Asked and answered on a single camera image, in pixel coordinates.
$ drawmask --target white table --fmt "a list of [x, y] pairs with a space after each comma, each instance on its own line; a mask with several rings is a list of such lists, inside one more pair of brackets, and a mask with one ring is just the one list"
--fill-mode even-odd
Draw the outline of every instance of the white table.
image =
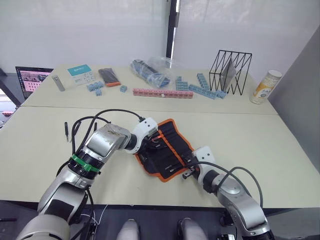
[[[38, 202], [71, 155], [64, 122], [94, 115], [98, 109], [20, 107], [0, 130], [0, 199]], [[157, 122], [173, 118], [196, 149], [210, 146], [216, 162], [231, 169], [248, 168], [258, 179], [265, 208], [319, 207], [320, 175], [278, 115], [137, 111]], [[103, 115], [132, 130], [137, 118], [126, 113]], [[76, 136], [85, 133], [83, 122]], [[254, 182], [241, 171], [255, 199]], [[95, 204], [221, 207], [192, 177], [176, 176], [167, 183], [149, 176], [133, 155], [117, 151], [92, 187]]]
[[[195, 93], [193, 99], [158, 98], [133, 96], [133, 88], [150, 89], [151, 87], [144, 80], [135, 76], [129, 67], [112, 67], [120, 82], [128, 87], [128, 91], [126, 93], [120, 92], [119, 86], [104, 87], [102, 88], [102, 96], [96, 96], [94, 92], [88, 91], [86, 84], [76, 86], [73, 83], [67, 71], [70, 67], [73, 66], [61, 65], [52, 72], [52, 74], [59, 76], [66, 91], [59, 91], [51, 76], [48, 76], [37, 91], [23, 103], [23, 106], [89, 109], [120, 108], [184, 113], [277, 114], [268, 101], [260, 105], [249, 101], [249, 96], [257, 87], [249, 75], [242, 96], [239, 93], [235, 95], [230, 93], [223, 100], [212, 100]], [[107, 68], [108, 66], [93, 65], [90, 67], [96, 79], [103, 82], [98, 69]], [[197, 73], [204, 73], [209, 83], [209, 73], [207, 70], [176, 71], [177, 75], [182, 76], [183, 81], [199, 86]], [[172, 87], [175, 89], [175, 81], [173, 81]]]

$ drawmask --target green band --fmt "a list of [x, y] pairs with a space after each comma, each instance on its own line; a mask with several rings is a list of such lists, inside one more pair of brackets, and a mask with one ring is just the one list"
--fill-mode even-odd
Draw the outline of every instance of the green band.
[[77, 157], [76, 155], [72, 155], [71, 157], [73, 160], [75, 160], [78, 164], [80, 164], [84, 170], [86, 170], [87, 172], [99, 172], [99, 169], [90, 165], [89, 163], [86, 163], [85, 161], [83, 161], [81, 158]]

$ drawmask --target laptop screen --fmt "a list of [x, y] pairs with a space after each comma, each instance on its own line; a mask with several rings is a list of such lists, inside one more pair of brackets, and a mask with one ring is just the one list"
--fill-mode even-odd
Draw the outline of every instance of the laptop screen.
[[52, 68], [16, 66], [24, 99], [27, 99], [53, 71]]

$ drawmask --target black wire rack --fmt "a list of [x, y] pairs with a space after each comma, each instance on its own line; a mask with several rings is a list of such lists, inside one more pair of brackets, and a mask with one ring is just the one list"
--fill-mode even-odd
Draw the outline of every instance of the black wire rack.
[[245, 89], [251, 59], [252, 53], [219, 50], [209, 72], [210, 90], [212, 91], [214, 87], [216, 91], [225, 89], [226, 80], [222, 81], [222, 74], [227, 67], [226, 75], [228, 75], [231, 66], [228, 63], [231, 60], [236, 73], [230, 88], [227, 89], [227, 93], [229, 93], [231, 89], [232, 94], [235, 94], [238, 90], [240, 95], [242, 95]]

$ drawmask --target white cable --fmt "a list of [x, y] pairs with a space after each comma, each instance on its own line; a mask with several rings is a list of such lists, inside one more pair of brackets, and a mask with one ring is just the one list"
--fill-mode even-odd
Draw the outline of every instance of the white cable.
[[[88, 215], [88, 214], [81, 214], [81, 216], [86, 216], [86, 217], [90, 218], [90, 215]], [[96, 224], [98, 224], [97, 220], [94, 217], [92, 217], [92, 219]]]
[[101, 213], [101, 216], [100, 216], [100, 219], [99, 219], [99, 223], [98, 223], [98, 225], [100, 225], [100, 223], [101, 223], [102, 215], [104, 214], [104, 212], [105, 212], [105, 210], [106, 210], [107, 206], [108, 206], [108, 204], [107, 204], [107, 205], [105, 205], [105, 207], [104, 207], [104, 209], [103, 209], [103, 211], [102, 211], [102, 213]]

